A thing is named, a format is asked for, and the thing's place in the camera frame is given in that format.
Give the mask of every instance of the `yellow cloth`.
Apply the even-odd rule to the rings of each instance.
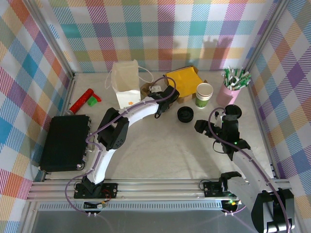
[[[172,71],[167,73],[166,76],[175,80],[179,97],[195,93],[197,86],[203,82],[193,67]],[[174,86],[172,80],[169,80],[169,85]]]

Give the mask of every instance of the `green block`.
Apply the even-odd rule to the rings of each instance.
[[[93,107],[96,103],[97,103],[97,99],[94,96],[91,96],[87,101],[87,104],[91,107]]]

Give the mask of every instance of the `pink pencil holder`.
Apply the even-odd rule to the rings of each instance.
[[[222,107],[226,107],[229,104],[234,104],[234,101],[238,97],[239,92],[240,90],[231,91],[224,84],[222,84],[216,101]]]

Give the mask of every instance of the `plaid fabric wall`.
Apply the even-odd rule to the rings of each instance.
[[[16,232],[68,83],[22,0],[0,0],[0,233]]]
[[[282,178],[311,228],[311,1],[293,0],[252,70],[252,90]]]
[[[268,26],[269,19],[271,18],[271,16],[272,16],[274,10],[276,9],[277,3],[278,3],[279,1],[280,1],[280,0],[273,0],[273,3],[272,3],[272,5],[271,5],[271,7],[270,7],[270,9],[269,9],[269,11],[268,11],[266,17],[265,17],[265,19],[264,19],[264,21],[263,21],[263,23],[262,23],[260,29],[259,29],[258,32],[257,32],[257,35],[256,35],[256,37],[255,37],[255,39],[254,39],[254,41],[253,41],[253,43],[252,43],[252,46],[251,46],[251,48],[250,48],[249,51],[248,51],[248,54],[247,54],[247,56],[246,56],[246,59],[245,59],[245,61],[244,61],[244,63],[243,63],[243,67],[246,67],[246,66],[247,66],[247,63],[248,63],[249,59],[252,57],[252,55],[253,55],[253,53],[254,53],[254,50],[255,50],[255,48],[257,47],[257,45],[258,45],[258,43],[259,43],[259,41],[260,41],[260,39],[261,39],[261,37],[262,37],[262,34],[263,34],[264,31],[266,30],[266,28],[267,28],[267,26]]]
[[[37,0],[78,72],[241,66],[272,0]]]

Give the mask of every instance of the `bag handle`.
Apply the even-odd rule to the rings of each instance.
[[[107,77],[106,77],[106,80],[105,80],[105,89],[106,89],[106,90],[111,86],[111,79],[110,79],[110,84],[109,84],[109,86],[107,87],[107,85],[106,85],[107,80],[108,80],[110,74],[111,74],[111,70],[109,71],[109,73],[108,73],[108,75],[107,75]]]
[[[151,75],[151,77],[152,77],[152,81],[151,82],[149,82],[149,81],[146,81],[146,80],[144,80],[143,78],[141,78],[140,76],[138,76],[141,80],[143,80],[144,82],[146,82],[146,83],[153,83],[154,82],[154,76],[152,75],[152,73],[150,73],[150,71],[149,70],[147,70],[146,68],[144,68],[144,67],[140,67],[140,66],[138,66],[138,68],[141,68],[141,69],[144,69],[144,70],[146,70],[150,75]]]
[[[149,81],[144,80],[144,79],[141,78],[140,76],[138,76],[141,80],[143,80],[143,81],[146,82],[146,83],[153,83],[153,82],[154,82],[154,76],[152,75],[152,73],[151,73],[149,70],[147,70],[147,69],[144,68],[144,67],[140,67],[140,66],[138,66],[138,68],[141,68],[141,69],[146,70],[146,71],[151,75],[151,77],[152,77],[152,81],[149,82]],[[105,80],[105,89],[106,89],[106,90],[111,86],[111,80],[110,80],[110,84],[109,84],[109,86],[107,87],[107,80],[108,80],[108,78],[109,78],[110,75],[111,75],[111,70],[109,71],[109,73],[108,73],[108,75],[107,75],[107,77],[106,77],[106,80]]]

